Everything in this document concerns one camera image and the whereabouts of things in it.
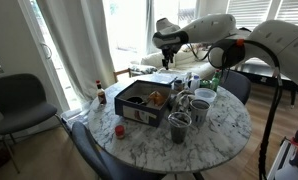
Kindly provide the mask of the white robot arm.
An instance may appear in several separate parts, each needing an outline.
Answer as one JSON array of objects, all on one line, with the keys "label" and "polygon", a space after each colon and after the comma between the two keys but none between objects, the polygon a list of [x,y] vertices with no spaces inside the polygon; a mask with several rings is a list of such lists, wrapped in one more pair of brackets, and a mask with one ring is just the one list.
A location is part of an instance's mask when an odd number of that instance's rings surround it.
[{"label": "white robot arm", "polygon": [[298,85],[298,25],[267,20],[249,31],[237,28],[231,14],[207,15],[183,28],[166,18],[157,24],[152,42],[166,59],[184,44],[209,43],[207,55],[215,68],[230,68],[258,58],[271,66],[276,76],[282,74]]}]

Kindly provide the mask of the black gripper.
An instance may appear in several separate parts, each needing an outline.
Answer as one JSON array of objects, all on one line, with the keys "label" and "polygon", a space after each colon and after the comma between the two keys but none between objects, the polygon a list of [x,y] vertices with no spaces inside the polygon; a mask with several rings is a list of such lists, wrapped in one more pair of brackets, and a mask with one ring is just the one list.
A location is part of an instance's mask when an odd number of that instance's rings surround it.
[{"label": "black gripper", "polygon": [[162,49],[162,65],[166,70],[169,69],[169,64],[173,62],[174,55],[179,51],[180,48],[180,45],[172,45],[171,47]]}]

